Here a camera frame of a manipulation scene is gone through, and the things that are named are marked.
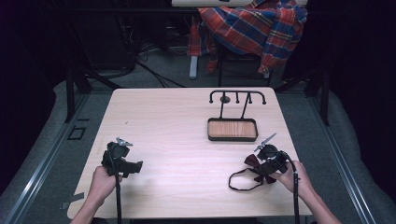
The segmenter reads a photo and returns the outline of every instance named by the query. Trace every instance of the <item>black cable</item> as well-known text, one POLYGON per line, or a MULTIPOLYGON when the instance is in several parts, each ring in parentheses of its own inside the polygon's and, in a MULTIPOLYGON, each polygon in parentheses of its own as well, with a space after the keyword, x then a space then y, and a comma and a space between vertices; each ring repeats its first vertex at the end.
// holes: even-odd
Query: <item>black cable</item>
POLYGON ((111 161, 111 165, 113 166, 113 172, 114 172, 114 176, 116 177, 116 194, 117 194, 117 221, 118 224, 121 224, 121 197, 120 197, 120 175, 119 175, 119 169, 118 167, 114 164, 113 161, 113 155, 112 155, 112 150, 108 150, 108 155, 110 157, 110 161, 111 161))
MULTIPOLYGON (((96 70, 98 73, 105 71, 105 70, 96 70)), ((134 67, 130 66, 126 69, 123 69, 122 71, 119 71, 118 73, 111 74, 111 75, 101 75, 102 77, 105 77, 107 79, 112 79, 112 78, 117 78, 117 77, 125 77, 126 75, 130 74, 131 72, 134 71, 134 67)))
POLYGON ((296 224, 300 224, 300 212, 299 212, 299 207, 298 207, 298 172, 296 169, 296 166, 294 165, 293 160, 290 158, 290 156, 284 152, 280 151, 290 162, 291 167, 293 169, 293 182, 294 182, 294 188, 293 188, 293 202, 294 202, 294 219, 296 224))
POLYGON ((152 75, 154 75, 154 76, 161 82, 161 84, 163 84, 163 87, 165 87, 165 86, 169 87, 169 86, 163 81, 163 79, 165 79, 165 80, 167 80, 167 81, 169 81, 169 82, 172 82, 172 83, 175 84, 175 85, 178 85, 179 87, 186 88, 186 86, 183 86, 183 85, 181 85, 181 84, 179 84, 179 83, 177 83, 177 82, 175 82, 175 81, 173 81, 173 80, 171 80, 171 79, 169 79, 169 78, 167 78, 167 77, 163 77, 163 76, 159 75, 158 73, 154 72, 154 71, 151 70, 149 67, 147 67, 146 65, 144 65, 144 64, 142 64, 142 63, 140 63, 140 62, 136 62, 136 63, 139 64, 140 66, 142 66, 144 69, 148 70, 152 75))

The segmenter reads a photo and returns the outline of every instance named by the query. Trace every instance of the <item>rectangular tray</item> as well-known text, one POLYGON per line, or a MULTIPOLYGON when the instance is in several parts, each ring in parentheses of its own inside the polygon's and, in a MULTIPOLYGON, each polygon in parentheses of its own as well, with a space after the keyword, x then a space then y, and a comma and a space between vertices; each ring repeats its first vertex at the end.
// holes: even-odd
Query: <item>rectangular tray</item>
POLYGON ((254 119, 209 119, 207 137, 210 141, 254 142, 259 133, 254 119))

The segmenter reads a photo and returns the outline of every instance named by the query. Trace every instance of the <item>gray floor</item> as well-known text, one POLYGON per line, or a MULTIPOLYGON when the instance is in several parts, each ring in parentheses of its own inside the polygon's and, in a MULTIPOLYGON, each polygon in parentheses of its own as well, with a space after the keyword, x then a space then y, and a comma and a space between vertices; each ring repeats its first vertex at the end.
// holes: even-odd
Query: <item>gray floor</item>
MULTIPOLYGON (((199 60, 198 78, 191 80, 191 58, 182 49, 175 50, 177 53, 172 50, 150 51, 147 60, 141 63, 187 87, 217 87, 217 74, 205 73, 206 57, 199 60)), ((252 65, 241 64, 227 64, 227 68, 231 68, 229 71, 241 69, 238 74, 255 70, 252 65)), ((275 73, 271 86, 280 85, 280 79, 281 70, 275 73)), ((139 65, 131 74, 111 80, 125 88, 162 88, 158 79, 139 65)), ((61 209, 61 204, 67 203, 74 193, 111 96, 108 87, 96 80, 90 82, 92 94, 81 95, 76 91, 77 114, 68 124, 64 123, 64 82, 55 88, 57 100, 51 116, 21 169, 0 198, 1 223, 69 222, 66 209, 61 209), (85 128, 83 137, 81 140, 67 140, 75 125, 85 128)), ((248 84, 251 83, 261 85, 258 81, 249 81, 248 84)), ((318 99, 304 97, 303 88, 304 83, 301 83, 279 93, 277 98, 299 158, 318 193, 343 223, 395 223, 396 206, 373 182, 362 164, 356 135, 342 104, 331 94, 331 126, 326 127, 318 117, 318 99)), ((293 217, 259 217, 258 220, 262 223, 294 222, 293 217)))

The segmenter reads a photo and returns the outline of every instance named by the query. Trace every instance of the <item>wooden table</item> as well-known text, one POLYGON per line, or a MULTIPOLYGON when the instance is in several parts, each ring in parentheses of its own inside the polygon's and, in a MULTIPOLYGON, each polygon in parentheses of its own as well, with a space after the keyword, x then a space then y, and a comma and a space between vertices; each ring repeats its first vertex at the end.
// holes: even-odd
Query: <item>wooden table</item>
MULTIPOLYGON (((224 105, 224 118, 240 118, 245 93, 240 104, 224 105)), ((271 134, 269 142, 297 160, 297 154, 270 88, 228 89, 120 89, 114 91, 91 154, 79 180, 76 194, 88 195, 92 172, 101 164, 107 143, 120 137, 134 144, 126 160, 143 161, 140 174, 129 175, 121 183, 123 218, 204 218, 293 216, 292 193, 279 182, 264 184, 252 191, 234 191, 228 187, 229 176, 246 167, 245 158, 271 134), (218 118, 221 94, 213 90, 261 91, 252 94, 246 119, 255 119, 259 137, 256 142, 213 142, 207 137, 207 120, 218 118)), ((233 186, 256 185, 255 175, 244 173, 233 178, 233 186)), ((71 203, 67 215, 72 218, 84 200, 71 203)), ((311 215, 300 200, 300 214, 311 215)), ((97 217, 117 217, 116 192, 106 199, 97 217)))

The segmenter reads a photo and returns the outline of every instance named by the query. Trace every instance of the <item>wire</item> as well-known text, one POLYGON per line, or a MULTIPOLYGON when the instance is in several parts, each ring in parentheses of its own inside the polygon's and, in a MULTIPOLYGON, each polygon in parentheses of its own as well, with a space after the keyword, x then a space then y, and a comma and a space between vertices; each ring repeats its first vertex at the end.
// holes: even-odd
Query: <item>wire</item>
POLYGON ((134 71, 134 67, 131 66, 131 67, 128 67, 126 69, 123 69, 122 71, 120 71, 118 73, 111 74, 111 75, 103 75, 103 74, 101 74, 101 76, 105 77, 107 79, 112 79, 112 78, 116 78, 116 77, 124 77, 124 76, 130 74, 133 71, 134 71))
POLYGON ((177 50, 176 50, 176 48, 177 48, 177 47, 174 47, 174 46, 171 46, 171 47, 169 47, 169 49, 170 49, 170 50, 172 50, 172 52, 174 52, 175 54, 179 54, 179 55, 185 55, 185 54, 187 53, 187 51, 186 51, 186 50, 183 50, 183 51, 177 51, 177 50))
POLYGON ((177 83, 177 82, 175 82, 175 81, 173 81, 173 80, 171 80, 171 79, 169 79, 167 77, 163 77, 163 76, 159 75, 158 73, 154 72, 149 67, 147 67, 146 65, 142 64, 141 62, 136 62, 136 63, 139 64, 140 66, 142 66, 144 69, 148 70, 152 75, 154 75, 160 81, 160 83, 163 85, 164 88, 165 87, 169 87, 169 85, 167 85, 164 82, 163 79, 165 79, 166 81, 169 81, 169 82, 171 82, 171 83, 173 83, 175 85, 178 85, 179 87, 186 88, 186 86, 183 86, 183 85, 181 85, 181 84, 179 84, 179 83, 177 83))
POLYGON ((286 152, 279 151, 278 153, 282 153, 288 159, 288 161, 291 164, 291 168, 293 169, 293 182, 294 182, 293 202, 294 202, 294 219, 295 219, 294 221, 296 224, 300 224, 300 212, 298 207, 298 172, 296 166, 294 165, 293 160, 286 152))
POLYGON ((112 150, 108 149, 108 156, 110 158, 111 161, 111 165, 113 166, 113 172, 114 172, 114 176, 116 177, 116 194, 117 194, 117 221, 118 224, 121 224, 122 222, 122 215, 121 215, 121 197, 120 197, 120 175, 119 175, 119 169, 118 167, 115 165, 114 161, 113 161, 113 155, 112 155, 112 150))

